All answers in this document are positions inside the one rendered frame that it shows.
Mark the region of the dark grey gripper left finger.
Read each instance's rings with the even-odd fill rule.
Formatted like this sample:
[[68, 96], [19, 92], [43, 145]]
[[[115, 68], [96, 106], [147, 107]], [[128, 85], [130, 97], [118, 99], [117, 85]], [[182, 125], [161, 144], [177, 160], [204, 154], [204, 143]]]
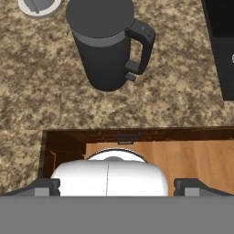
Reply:
[[37, 178], [28, 186], [5, 193], [5, 196], [53, 197], [60, 196], [58, 178]]

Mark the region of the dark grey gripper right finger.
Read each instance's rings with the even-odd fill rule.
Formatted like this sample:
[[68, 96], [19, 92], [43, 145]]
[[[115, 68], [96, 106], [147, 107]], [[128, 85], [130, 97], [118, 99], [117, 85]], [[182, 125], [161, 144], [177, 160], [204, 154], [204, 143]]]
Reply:
[[209, 187], [197, 178], [176, 178], [175, 197], [229, 196], [229, 193]]

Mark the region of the dark wood cupboard front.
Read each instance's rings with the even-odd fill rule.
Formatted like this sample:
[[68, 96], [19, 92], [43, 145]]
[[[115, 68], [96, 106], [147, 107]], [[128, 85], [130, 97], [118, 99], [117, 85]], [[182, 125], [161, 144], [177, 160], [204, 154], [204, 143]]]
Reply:
[[38, 176], [50, 178], [59, 164], [82, 159], [86, 144], [206, 140], [234, 140], [234, 126], [44, 130]]

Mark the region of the white rounded object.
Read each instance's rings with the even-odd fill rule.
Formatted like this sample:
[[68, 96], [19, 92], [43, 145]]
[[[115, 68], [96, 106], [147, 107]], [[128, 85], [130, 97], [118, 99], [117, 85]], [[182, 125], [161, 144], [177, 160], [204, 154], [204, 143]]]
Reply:
[[60, 181], [62, 197], [168, 196], [163, 171], [124, 148], [107, 148], [85, 160], [62, 163], [51, 177]]

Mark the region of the black hob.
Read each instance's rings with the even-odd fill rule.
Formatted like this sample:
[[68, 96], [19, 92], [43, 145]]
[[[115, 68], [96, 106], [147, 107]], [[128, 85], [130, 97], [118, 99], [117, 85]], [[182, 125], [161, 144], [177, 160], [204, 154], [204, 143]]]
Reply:
[[201, 0], [224, 101], [234, 101], [234, 0]]

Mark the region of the dark grey electric kettle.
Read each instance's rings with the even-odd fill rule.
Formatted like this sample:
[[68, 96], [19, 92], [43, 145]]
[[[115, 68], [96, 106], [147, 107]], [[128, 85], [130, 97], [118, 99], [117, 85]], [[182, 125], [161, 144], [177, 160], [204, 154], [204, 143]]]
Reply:
[[134, 17], [133, 0], [69, 0], [66, 18], [95, 89], [118, 90], [144, 73], [155, 32]]

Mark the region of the white round pot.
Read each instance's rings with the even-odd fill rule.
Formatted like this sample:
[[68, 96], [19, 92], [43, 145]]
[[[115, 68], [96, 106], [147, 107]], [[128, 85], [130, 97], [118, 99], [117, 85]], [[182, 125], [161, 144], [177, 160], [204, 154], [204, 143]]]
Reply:
[[17, 0], [20, 10], [27, 16], [31, 17], [44, 17], [50, 16], [55, 13], [61, 6], [62, 0], [34, 0], [39, 14], [30, 4], [29, 0]]

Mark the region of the grey tool in pot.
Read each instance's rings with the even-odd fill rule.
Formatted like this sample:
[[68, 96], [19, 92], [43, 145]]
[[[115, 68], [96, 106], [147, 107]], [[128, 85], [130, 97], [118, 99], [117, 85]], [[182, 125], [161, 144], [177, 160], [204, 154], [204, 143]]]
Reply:
[[36, 6], [34, 0], [29, 0], [29, 2], [30, 2], [30, 4], [33, 6], [33, 8], [35, 9], [35, 12], [36, 12], [37, 14], [39, 14], [39, 10], [37, 9], [37, 6]]

